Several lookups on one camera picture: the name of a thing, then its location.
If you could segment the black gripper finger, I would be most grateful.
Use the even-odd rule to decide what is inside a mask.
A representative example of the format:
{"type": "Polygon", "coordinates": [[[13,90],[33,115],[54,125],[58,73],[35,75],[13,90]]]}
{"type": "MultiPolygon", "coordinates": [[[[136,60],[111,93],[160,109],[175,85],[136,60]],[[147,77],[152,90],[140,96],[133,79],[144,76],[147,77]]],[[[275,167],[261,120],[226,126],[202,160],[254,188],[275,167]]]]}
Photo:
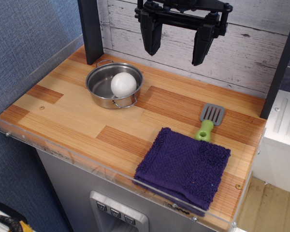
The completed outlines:
{"type": "Polygon", "coordinates": [[[198,27],[194,39],[192,65],[198,66],[203,63],[213,40],[218,35],[216,24],[203,24],[198,27]]]}
{"type": "Polygon", "coordinates": [[[141,18],[140,24],[145,51],[153,56],[160,48],[162,24],[151,17],[141,18]]]}

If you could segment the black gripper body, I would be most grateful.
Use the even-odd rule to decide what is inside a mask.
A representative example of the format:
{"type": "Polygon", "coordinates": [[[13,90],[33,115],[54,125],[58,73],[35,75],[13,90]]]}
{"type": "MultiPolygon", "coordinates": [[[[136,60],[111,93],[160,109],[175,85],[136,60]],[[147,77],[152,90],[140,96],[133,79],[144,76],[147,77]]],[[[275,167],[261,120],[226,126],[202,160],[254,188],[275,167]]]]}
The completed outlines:
{"type": "Polygon", "coordinates": [[[218,37],[225,35],[232,10],[233,6],[220,0],[139,0],[135,18],[146,37],[161,35],[163,25],[218,37]]]}

